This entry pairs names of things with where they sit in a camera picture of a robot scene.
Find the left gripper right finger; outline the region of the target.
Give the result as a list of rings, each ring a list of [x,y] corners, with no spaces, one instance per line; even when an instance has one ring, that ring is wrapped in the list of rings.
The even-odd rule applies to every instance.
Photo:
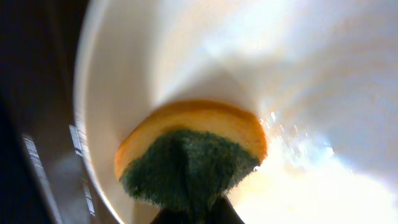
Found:
[[[225,197],[219,197],[211,209],[211,224],[244,224],[236,213],[230,201]]]

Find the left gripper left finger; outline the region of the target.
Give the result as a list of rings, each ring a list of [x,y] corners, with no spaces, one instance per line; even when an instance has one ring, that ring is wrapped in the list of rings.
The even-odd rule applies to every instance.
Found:
[[[150,224],[187,224],[188,217],[185,212],[162,209]]]

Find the white plate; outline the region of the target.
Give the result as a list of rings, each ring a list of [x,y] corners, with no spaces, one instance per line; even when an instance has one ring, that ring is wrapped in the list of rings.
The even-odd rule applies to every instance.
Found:
[[[397,222],[397,2],[90,1],[74,110],[119,223],[149,223],[114,155],[156,107],[206,98],[256,114],[269,155],[228,197],[246,223]]]

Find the green yellow sponge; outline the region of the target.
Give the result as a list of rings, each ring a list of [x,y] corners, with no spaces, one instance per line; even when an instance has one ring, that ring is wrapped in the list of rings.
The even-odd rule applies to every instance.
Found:
[[[131,197],[202,217],[266,155],[264,129],[253,114],[216,101],[180,101],[133,130],[114,171]]]

